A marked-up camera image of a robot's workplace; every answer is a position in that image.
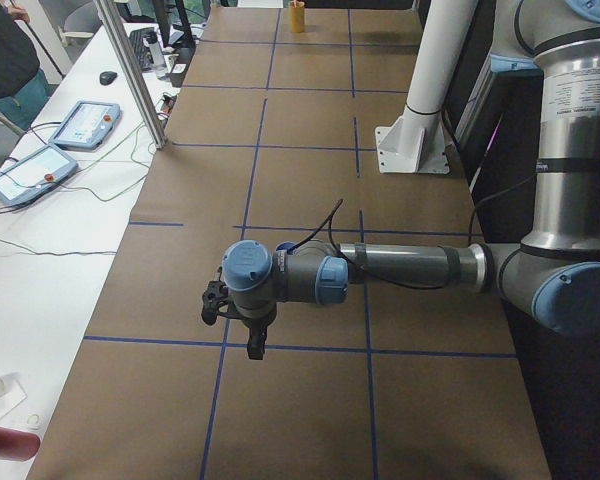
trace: white mounting bracket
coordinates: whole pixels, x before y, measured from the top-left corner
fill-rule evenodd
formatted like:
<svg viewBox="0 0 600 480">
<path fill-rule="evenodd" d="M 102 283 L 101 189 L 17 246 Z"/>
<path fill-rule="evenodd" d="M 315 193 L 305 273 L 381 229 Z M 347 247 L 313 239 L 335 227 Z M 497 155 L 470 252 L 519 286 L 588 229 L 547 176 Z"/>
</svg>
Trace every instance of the white mounting bracket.
<svg viewBox="0 0 600 480">
<path fill-rule="evenodd" d="M 382 173 L 449 173 L 449 162 L 445 155 L 446 142 L 439 123 L 434 125 L 435 132 L 429 148 L 423 152 L 426 129 L 421 128 L 410 148 L 400 148 L 400 136 L 403 130 L 403 117 L 400 116 L 391 127 L 376 127 L 376 146 L 378 166 Z"/>
</svg>

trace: aluminum pole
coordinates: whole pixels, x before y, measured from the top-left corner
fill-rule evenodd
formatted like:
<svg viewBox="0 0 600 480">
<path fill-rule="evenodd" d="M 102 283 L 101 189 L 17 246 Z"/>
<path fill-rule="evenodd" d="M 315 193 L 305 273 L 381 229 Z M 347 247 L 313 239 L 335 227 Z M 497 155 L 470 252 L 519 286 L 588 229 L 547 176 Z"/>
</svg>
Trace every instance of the aluminum pole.
<svg viewBox="0 0 600 480">
<path fill-rule="evenodd" d="M 167 143 L 167 137 L 164 134 L 162 124 L 155 112 L 153 101 L 149 95 L 149 90 L 144 83 L 142 72 L 131 48 L 131 43 L 124 29 L 122 19 L 118 13 L 118 7 L 113 0 L 94 0 L 98 15 L 102 20 L 102 25 L 109 36 L 113 50 L 116 52 L 118 61 L 122 66 L 124 75 L 129 82 L 131 93 L 136 101 L 140 115 L 144 120 L 153 143 L 157 149 L 161 149 Z"/>
</svg>

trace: dark jacket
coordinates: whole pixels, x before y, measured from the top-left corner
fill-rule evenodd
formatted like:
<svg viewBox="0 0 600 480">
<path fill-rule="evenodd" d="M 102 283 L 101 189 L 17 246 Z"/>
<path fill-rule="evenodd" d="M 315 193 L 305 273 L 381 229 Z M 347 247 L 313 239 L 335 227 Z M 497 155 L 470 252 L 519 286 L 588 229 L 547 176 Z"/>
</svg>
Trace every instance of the dark jacket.
<svg viewBox="0 0 600 480">
<path fill-rule="evenodd" d="M 39 68 L 33 43 L 0 5 L 0 98 L 15 95 Z"/>
</svg>

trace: computer mouse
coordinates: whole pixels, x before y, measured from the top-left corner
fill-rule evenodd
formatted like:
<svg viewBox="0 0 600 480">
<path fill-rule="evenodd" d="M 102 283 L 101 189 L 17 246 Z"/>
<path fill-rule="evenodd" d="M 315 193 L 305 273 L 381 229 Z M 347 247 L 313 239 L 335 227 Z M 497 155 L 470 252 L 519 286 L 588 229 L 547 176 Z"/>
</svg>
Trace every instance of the computer mouse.
<svg viewBox="0 0 600 480">
<path fill-rule="evenodd" d="M 100 74 L 100 85 L 111 85 L 116 78 L 118 78 L 116 72 L 102 72 Z"/>
</svg>

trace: yellow cup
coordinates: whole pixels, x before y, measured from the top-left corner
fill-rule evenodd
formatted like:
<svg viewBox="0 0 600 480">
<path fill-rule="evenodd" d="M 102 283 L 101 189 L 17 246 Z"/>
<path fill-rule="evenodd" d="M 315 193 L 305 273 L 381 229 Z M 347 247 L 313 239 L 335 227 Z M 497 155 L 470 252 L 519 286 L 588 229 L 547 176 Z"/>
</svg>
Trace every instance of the yellow cup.
<svg viewBox="0 0 600 480">
<path fill-rule="evenodd" d="M 289 2 L 289 25 L 293 33 L 304 32 L 304 2 Z"/>
</svg>

